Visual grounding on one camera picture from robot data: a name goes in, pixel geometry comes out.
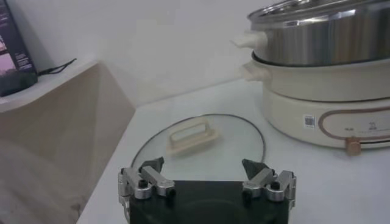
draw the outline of screw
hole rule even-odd
[[[146,181],[146,180],[140,180],[140,181],[138,182],[138,187],[139,187],[140,189],[145,189],[145,188],[147,188],[147,181]]]
[[[275,191],[280,190],[280,183],[276,182],[276,181],[272,182],[271,183],[271,189],[275,190]]]
[[[172,189],[172,188],[169,188],[166,190],[166,197],[167,198],[173,198],[176,196],[176,190],[175,189]]]

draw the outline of pot handle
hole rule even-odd
[[[245,65],[242,65],[239,68],[239,73],[248,82],[250,81],[265,82],[271,79],[271,74],[269,70],[260,65],[256,65],[256,62],[254,61],[250,61]]]
[[[230,40],[238,48],[262,48],[268,44],[266,33],[261,31],[245,31],[240,36]]]

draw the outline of glass lid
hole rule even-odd
[[[190,117],[165,128],[140,148],[132,161],[164,158],[169,180],[246,181],[243,159],[264,162],[265,142],[250,121],[232,114]]]

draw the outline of wooden shelf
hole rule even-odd
[[[52,90],[77,77],[81,73],[97,64],[96,60],[77,60],[63,72],[55,75],[43,75],[38,83],[18,93],[0,97],[0,113],[23,107],[36,101]]]

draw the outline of white table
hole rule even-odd
[[[261,84],[243,80],[139,107],[98,182],[78,224],[123,223],[117,174],[137,150],[169,124],[204,113],[231,113],[252,121],[268,145],[266,164],[297,175],[296,207],[290,223],[390,223],[390,149],[348,157],[341,149],[292,139],[263,118]]]

